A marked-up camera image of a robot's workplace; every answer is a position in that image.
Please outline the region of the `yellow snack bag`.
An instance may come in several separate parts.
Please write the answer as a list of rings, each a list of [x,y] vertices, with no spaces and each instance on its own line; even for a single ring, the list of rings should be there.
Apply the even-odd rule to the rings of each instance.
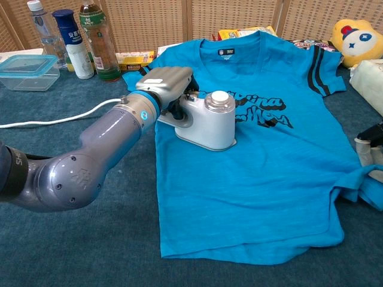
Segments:
[[[222,40],[232,39],[232,38],[242,38],[244,36],[251,35],[257,31],[261,31],[273,36],[277,36],[272,26],[267,26],[267,27],[255,26],[255,27],[244,28],[244,29],[222,29],[218,31],[217,40],[222,41]]]

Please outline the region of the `small yellow box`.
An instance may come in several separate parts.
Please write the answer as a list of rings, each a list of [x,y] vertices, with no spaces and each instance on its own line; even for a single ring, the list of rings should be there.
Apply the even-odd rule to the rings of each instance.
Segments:
[[[149,65],[155,57],[154,51],[136,51],[116,53],[119,68],[122,72],[138,71]]]

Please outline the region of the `yellow plush toy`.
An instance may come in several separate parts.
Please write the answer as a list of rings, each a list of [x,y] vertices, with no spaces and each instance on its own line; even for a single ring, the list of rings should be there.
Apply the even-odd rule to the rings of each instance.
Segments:
[[[383,34],[374,30],[366,20],[342,19],[338,21],[330,38],[333,46],[342,54],[346,68],[363,60],[383,57]]]

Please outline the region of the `white handheld steam iron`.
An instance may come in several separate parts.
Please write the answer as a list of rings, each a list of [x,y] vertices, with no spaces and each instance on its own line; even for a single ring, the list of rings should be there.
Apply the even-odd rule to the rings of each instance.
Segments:
[[[163,111],[159,121],[175,129],[182,140],[209,149],[223,151],[236,143],[235,100],[226,91],[214,91],[204,98],[198,93],[184,94]]]

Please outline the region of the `white bottle with blue cap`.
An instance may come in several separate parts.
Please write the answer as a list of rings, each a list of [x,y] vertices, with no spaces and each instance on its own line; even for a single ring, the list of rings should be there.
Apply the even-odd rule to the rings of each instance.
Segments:
[[[93,77],[94,69],[74,19],[74,12],[70,9],[56,10],[52,13],[52,16],[57,23],[77,77],[82,80]]]

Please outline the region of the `green label tea bottle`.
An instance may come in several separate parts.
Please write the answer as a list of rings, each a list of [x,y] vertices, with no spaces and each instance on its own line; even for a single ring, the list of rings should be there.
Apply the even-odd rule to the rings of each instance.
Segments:
[[[89,42],[99,78],[103,81],[119,79],[121,72],[105,13],[94,0],[83,0],[79,19]]]

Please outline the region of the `clear container with blue lid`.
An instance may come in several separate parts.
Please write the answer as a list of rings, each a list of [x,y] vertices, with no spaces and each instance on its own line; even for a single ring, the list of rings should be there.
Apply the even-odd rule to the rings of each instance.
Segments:
[[[0,83],[13,91],[46,91],[60,77],[58,58],[19,54],[0,63]]]

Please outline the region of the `blue Carolina Panthers t-shirt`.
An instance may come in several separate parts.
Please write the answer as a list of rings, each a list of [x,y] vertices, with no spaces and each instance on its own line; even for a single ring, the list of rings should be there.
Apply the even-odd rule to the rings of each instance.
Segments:
[[[163,258],[280,264],[343,241],[338,197],[383,210],[383,183],[324,104],[345,90],[340,62],[338,52],[258,31],[185,42],[145,67],[190,67],[201,97],[223,90],[236,101],[236,145],[227,151],[155,126]]]

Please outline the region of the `wicker folding screen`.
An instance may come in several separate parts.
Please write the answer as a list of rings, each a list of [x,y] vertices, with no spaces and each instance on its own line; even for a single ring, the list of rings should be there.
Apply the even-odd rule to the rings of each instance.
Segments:
[[[341,19],[367,20],[383,33],[383,0],[94,0],[118,52],[151,51],[222,29],[272,26],[284,39],[331,37]]]

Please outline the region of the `long cream tissue pack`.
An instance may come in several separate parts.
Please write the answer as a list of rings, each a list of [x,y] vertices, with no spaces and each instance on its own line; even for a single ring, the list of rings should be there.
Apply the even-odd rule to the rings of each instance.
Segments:
[[[383,117],[383,59],[363,60],[353,66],[349,83]]]

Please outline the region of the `clear water bottle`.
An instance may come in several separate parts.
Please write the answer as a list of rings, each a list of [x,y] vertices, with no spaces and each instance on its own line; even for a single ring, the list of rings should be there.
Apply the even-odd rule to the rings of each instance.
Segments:
[[[57,56],[58,67],[66,69],[68,54],[52,15],[44,9],[40,0],[30,0],[27,2],[27,6],[32,13],[32,21],[39,33],[45,53]]]

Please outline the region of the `white pink packet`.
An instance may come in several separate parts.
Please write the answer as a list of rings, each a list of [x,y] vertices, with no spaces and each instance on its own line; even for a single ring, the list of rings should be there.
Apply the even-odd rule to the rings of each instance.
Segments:
[[[174,47],[174,46],[177,46],[177,45],[179,45],[179,43],[158,47],[157,48],[157,57],[159,57],[161,54],[163,54],[168,48]]]

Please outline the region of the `dark blue carpeted table surface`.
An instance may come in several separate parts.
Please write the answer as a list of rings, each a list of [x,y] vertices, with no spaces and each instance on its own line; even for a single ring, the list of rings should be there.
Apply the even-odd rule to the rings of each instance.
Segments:
[[[381,116],[349,84],[324,99],[354,137]],[[0,83],[0,124],[81,114],[127,93],[123,80],[80,80],[61,70],[49,90],[11,91]],[[0,141],[54,156],[79,146],[79,134],[109,110],[54,126],[0,129]],[[383,287],[383,212],[361,199],[336,202],[344,241],[310,249],[281,265],[161,259],[153,127],[106,177],[100,195],[79,210],[35,213],[0,203],[0,287]]]

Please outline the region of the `black pink snack packet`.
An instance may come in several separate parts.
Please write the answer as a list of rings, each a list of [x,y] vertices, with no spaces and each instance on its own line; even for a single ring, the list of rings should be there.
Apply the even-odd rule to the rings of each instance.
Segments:
[[[323,50],[330,52],[338,52],[338,49],[334,47],[331,41],[316,40],[316,39],[296,39],[289,40],[290,43],[294,44],[298,48],[309,50],[312,46],[317,46]]]

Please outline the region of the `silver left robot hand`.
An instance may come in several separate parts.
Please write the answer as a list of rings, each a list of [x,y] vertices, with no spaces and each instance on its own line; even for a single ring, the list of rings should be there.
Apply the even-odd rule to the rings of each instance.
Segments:
[[[154,68],[135,87],[151,96],[160,112],[170,112],[175,120],[182,120],[185,114],[180,106],[180,97],[199,91],[192,68],[179,66]]]

